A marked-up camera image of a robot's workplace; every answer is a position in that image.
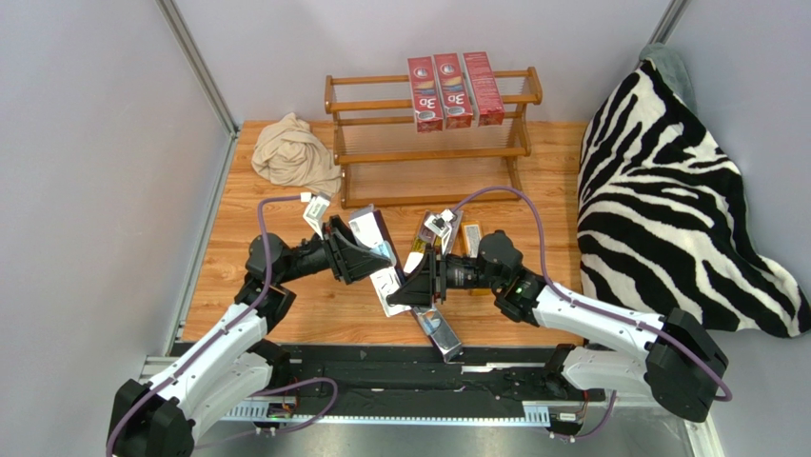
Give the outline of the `red 3D toothpaste box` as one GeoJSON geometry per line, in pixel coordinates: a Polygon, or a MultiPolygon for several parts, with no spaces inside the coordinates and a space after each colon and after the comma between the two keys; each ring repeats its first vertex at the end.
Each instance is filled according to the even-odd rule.
{"type": "Polygon", "coordinates": [[[407,59],[407,65],[417,132],[442,131],[444,113],[432,58],[430,56],[411,57],[407,59]]]}
{"type": "Polygon", "coordinates": [[[466,88],[465,75],[457,53],[434,54],[446,129],[472,126],[474,110],[466,88]]]}

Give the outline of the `silver blue Sensitive toothpaste box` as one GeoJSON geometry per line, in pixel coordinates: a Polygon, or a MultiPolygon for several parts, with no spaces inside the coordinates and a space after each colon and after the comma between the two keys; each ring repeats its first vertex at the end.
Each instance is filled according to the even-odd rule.
{"type": "Polygon", "coordinates": [[[349,227],[360,245],[386,259],[386,265],[370,275],[386,317],[410,311],[410,306],[389,299],[402,285],[404,274],[382,212],[373,205],[354,210],[349,215],[349,227]]]}

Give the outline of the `aluminium frame post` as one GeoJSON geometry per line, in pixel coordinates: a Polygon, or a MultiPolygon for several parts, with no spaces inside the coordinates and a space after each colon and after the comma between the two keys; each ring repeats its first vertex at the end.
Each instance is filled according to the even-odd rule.
{"type": "Polygon", "coordinates": [[[173,0],[156,0],[155,3],[162,12],[182,53],[185,55],[219,123],[229,137],[235,138],[240,131],[240,127],[227,106],[225,97],[197,46],[179,6],[173,0]]]}

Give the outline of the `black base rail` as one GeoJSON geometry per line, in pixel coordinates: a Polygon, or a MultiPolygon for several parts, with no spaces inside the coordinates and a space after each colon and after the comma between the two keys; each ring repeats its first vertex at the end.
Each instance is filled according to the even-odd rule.
{"type": "Polygon", "coordinates": [[[282,432],[343,417],[372,423],[526,425],[532,401],[577,411],[628,394],[578,390],[556,376],[547,365],[564,346],[582,347],[467,348],[446,364],[427,347],[280,346],[290,355],[294,381],[306,386],[295,398],[254,396],[238,406],[260,401],[262,411],[251,421],[282,432]]]}

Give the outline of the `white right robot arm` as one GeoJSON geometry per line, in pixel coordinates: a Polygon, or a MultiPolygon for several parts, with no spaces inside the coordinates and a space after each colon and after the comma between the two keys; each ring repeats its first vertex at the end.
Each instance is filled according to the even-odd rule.
{"type": "Polygon", "coordinates": [[[391,305],[442,302],[450,289],[488,288],[513,322],[578,334],[600,349],[564,346],[547,368],[578,390],[603,388],[646,395],[674,415],[706,420],[728,359],[697,318],[680,308],[667,314],[632,311],[581,295],[526,268],[524,256],[497,230],[476,256],[428,249],[418,266],[386,295],[391,305]]]}

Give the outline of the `silver gold toothpaste box left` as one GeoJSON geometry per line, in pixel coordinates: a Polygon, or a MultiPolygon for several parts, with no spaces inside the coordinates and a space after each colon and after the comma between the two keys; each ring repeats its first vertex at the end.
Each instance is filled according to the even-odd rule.
{"type": "Polygon", "coordinates": [[[426,248],[435,244],[436,234],[425,226],[425,222],[430,219],[431,216],[432,211],[426,210],[422,221],[417,227],[405,264],[403,265],[404,273],[413,271],[423,259],[426,248]]]}

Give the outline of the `silver gold toothpaste box right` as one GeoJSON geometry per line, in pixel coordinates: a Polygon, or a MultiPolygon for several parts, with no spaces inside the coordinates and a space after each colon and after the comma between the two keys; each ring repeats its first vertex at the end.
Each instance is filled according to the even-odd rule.
{"type": "Polygon", "coordinates": [[[443,255],[449,254],[453,250],[453,246],[457,240],[458,233],[463,222],[464,211],[457,209],[445,209],[441,213],[441,217],[445,222],[447,233],[442,236],[442,253],[443,255]]]}

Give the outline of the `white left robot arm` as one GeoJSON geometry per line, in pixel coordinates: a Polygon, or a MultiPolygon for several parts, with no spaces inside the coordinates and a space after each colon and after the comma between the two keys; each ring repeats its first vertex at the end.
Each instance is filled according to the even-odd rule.
{"type": "Polygon", "coordinates": [[[130,379],[112,407],[108,456],[190,456],[200,439],[247,398],[295,398],[290,355],[267,340],[296,299],[286,283],[329,271],[347,285],[399,263],[382,214],[354,212],[317,223],[311,238],[290,246],[260,227],[242,289],[220,321],[146,382],[130,379]]]}

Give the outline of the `wooden two-tier shelf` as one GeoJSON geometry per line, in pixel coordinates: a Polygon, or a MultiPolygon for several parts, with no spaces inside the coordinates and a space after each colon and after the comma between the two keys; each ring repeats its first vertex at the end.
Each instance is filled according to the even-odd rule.
{"type": "Polygon", "coordinates": [[[533,67],[494,76],[506,107],[501,125],[431,133],[416,128],[407,76],[327,76],[342,207],[453,204],[475,184],[521,189],[519,161],[532,151],[526,113],[544,90],[533,67]]]}

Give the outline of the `beige crumpled cloth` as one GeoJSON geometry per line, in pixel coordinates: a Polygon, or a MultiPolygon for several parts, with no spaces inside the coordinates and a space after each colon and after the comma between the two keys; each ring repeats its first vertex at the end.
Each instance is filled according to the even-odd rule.
{"type": "Polygon", "coordinates": [[[276,186],[307,188],[329,196],[341,190],[341,170],[334,164],[332,151],[295,112],[263,128],[251,165],[276,186]]]}

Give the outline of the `zebra print blanket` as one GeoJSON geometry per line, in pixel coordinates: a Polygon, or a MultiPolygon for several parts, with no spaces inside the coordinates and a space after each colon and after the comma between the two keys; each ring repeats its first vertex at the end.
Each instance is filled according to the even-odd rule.
{"type": "Polygon", "coordinates": [[[755,249],[739,168],[654,63],[627,75],[588,124],[577,199],[588,297],[680,309],[710,330],[809,333],[799,282],[755,249]]]}

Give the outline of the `silver purple R&O toothpaste box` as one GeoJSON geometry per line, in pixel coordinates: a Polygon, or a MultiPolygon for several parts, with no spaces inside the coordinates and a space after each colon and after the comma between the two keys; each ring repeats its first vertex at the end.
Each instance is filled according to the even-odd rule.
{"type": "Polygon", "coordinates": [[[413,308],[411,314],[446,364],[452,363],[464,352],[461,339],[438,309],[413,308]]]}

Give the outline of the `silver gold toothpaste box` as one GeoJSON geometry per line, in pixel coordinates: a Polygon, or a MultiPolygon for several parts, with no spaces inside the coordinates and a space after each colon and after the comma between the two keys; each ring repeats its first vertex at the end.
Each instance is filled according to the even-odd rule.
{"type": "Polygon", "coordinates": [[[445,222],[447,233],[442,236],[442,253],[443,255],[449,254],[453,250],[453,246],[457,240],[458,233],[463,222],[464,211],[457,209],[445,209],[441,213],[441,217],[445,222]]]}
{"type": "Polygon", "coordinates": [[[404,273],[413,271],[423,259],[426,248],[435,244],[436,234],[425,226],[425,222],[430,219],[431,216],[432,211],[426,210],[422,221],[417,227],[405,264],[403,265],[404,273]]]}

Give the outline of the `orange toothpaste box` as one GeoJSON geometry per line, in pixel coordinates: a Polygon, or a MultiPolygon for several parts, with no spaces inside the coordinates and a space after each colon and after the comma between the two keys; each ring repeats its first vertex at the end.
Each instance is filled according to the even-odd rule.
{"type": "MultiPolygon", "coordinates": [[[[476,257],[478,254],[479,244],[483,238],[482,226],[478,221],[462,222],[462,235],[464,241],[465,253],[469,257],[476,257]]],[[[486,296],[490,295],[490,288],[474,288],[468,292],[471,296],[486,296]]]]}

